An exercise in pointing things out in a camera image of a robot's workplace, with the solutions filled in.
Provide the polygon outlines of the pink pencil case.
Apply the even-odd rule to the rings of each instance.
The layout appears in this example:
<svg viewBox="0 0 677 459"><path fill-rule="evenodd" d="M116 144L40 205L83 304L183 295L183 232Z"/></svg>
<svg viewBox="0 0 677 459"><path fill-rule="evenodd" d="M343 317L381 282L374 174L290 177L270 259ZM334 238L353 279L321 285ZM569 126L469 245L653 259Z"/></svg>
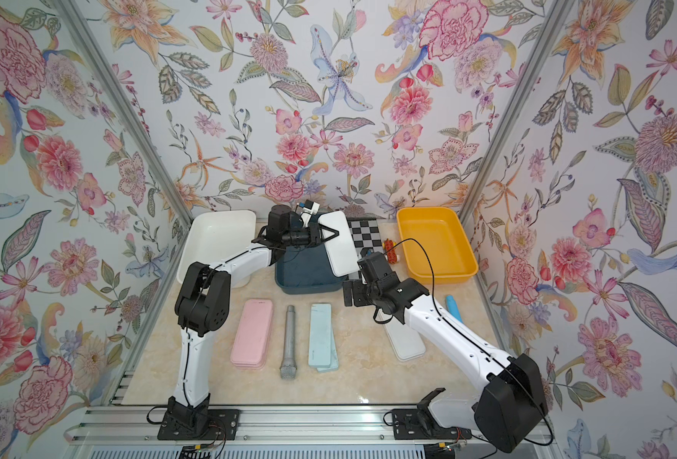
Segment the pink pencil case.
<svg viewBox="0 0 677 459"><path fill-rule="evenodd" d="M272 323L273 303L270 300L250 299L245 303L231 350L231 363L235 367L264 366Z"/></svg>

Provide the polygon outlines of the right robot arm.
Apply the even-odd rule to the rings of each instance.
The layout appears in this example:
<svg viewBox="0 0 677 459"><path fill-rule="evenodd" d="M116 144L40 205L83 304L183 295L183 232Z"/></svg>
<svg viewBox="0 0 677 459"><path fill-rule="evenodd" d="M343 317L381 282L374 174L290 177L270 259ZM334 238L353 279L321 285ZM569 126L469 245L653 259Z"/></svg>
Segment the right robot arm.
<svg viewBox="0 0 677 459"><path fill-rule="evenodd" d="M400 279L384 254L352 257L334 268L347 277L344 303L373 306L432 342L466 375L476 396L448 390L426 400L429 417L442 428L478 430L498 451L510 453L547 420L548 407L538 364L512 357L481 338L443 308L422 283Z"/></svg>

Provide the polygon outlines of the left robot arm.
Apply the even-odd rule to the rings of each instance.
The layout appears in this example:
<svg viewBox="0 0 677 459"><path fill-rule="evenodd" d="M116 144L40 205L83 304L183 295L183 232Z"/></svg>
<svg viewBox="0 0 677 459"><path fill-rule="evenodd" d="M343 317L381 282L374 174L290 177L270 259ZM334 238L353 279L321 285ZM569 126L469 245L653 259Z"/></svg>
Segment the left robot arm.
<svg viewBox="0 0 677 459"><path fill-rule="evenodd" d="M215 332L229 316L232 287L274 265L289 248L319 246L319 210L320 205L310 200L295 208L275 205L267 225L245 248L232 249L219 261L196 261L189 265L175 304L182 344L173 394L177 404L187 409L208 405L210 354Z"/></svg>

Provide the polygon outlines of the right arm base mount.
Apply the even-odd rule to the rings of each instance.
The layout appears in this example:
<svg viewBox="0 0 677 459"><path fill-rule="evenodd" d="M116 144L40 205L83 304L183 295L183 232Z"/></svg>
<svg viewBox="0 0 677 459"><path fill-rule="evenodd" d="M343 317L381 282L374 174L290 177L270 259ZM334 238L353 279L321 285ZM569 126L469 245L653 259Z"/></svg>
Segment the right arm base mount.
<svg viewBox="0 0 677 459"><path fill-rule="evenodd" d="M471 438L473 402L439 387L410 409L391 409L382 422L393 430L395 440L460 441Z"/></svg>

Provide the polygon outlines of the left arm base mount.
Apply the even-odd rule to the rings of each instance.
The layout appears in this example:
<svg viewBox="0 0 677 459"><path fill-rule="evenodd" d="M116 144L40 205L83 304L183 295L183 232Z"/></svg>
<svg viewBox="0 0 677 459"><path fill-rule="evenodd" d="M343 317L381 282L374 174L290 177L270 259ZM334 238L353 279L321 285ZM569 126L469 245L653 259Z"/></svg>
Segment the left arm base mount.
<svg viewBox="0 0 677 459"><path fill-rule="evenodd" d="M160 441L232 441L236 437L241 411L212 409L209 397L197 407L183 405L174 396L168 399L157 439Z"/></svg>

